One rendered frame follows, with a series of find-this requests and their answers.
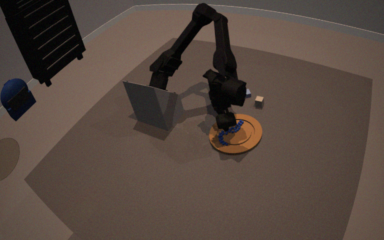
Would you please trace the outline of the tan cube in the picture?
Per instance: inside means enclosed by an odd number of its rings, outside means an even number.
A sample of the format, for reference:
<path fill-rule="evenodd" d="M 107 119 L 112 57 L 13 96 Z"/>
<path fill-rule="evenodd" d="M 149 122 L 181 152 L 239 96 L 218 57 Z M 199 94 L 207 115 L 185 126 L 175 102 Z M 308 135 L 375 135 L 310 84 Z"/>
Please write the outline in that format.
<path fill-rule="evenodd" d="M 264 106 L 264 97 L 256 96 L 255 107 L 262 108 Z"/>

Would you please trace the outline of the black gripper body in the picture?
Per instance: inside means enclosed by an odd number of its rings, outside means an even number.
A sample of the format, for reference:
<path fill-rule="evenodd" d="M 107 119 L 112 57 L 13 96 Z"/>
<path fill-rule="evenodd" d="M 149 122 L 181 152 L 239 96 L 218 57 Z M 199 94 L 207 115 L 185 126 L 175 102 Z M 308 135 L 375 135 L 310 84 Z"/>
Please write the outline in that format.
<path fill-rule="evenodd" d="M 222 114 L 217 115 L 216 122 L 219 129 L 229 128 L 235 126 L 236 118 L 233 112 L 229 112 L 227 107 L 228 98 L 222 95 L 213 95 L 209 91 L 210 100 L 212 100 L 214 110 L 222 112 Z"/>

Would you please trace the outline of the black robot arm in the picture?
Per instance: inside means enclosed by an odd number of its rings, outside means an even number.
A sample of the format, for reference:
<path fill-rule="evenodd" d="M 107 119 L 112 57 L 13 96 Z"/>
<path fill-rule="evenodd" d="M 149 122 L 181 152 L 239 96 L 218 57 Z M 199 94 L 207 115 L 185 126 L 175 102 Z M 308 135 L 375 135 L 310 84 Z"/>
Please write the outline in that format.
<path fill-rule="evenodd" d="M 182 64 L 182 53 L 201 28 L 212 21 L 214 23 L 216 40 L 216 50 L 213 55 L 212 65 L 219 73 L 209 69 L 203 77 L 208 80 L 211 94 L 227 97 L 227 107 L 232 107 L 231 105 L 242 107 L 247 95 L 247 83 L 243 80 L 238 80 L 237 63 L 230 48 L 228 19 L 206 3 L 200 3 L 196 6 L 192 13 L 192 20 L 172 47 L 164 51 L 149 66 L 152 76 L 149 85 L 146 86 L 153 86 L 154 88 L 168 91 L 166 90 L 168 77 L 172 77 Z"/>

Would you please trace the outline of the round wooden bead board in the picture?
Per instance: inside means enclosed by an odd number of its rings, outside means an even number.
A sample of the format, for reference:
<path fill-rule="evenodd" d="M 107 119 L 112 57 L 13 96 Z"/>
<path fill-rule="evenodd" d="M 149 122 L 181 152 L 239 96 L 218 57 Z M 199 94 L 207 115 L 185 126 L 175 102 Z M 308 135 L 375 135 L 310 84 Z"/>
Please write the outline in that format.
<path fill-rule="evenodd" d="M 214 149 L 218 152 L 226 155 L 241 155 L 253 150 L 261 141 L 262 138 L 262 126 L 253 117 L 246 114 L 234 114 L 236 124 L 241 120 L 244 123 L 240 126 L 237 132 L 223 135 L 224 142 L 228 143 L 228 146 L 220 143 L 218 135 L 223 129 L 219 129 L 217 122 L 211 127 L 209 132 L 209 139 Z"/>

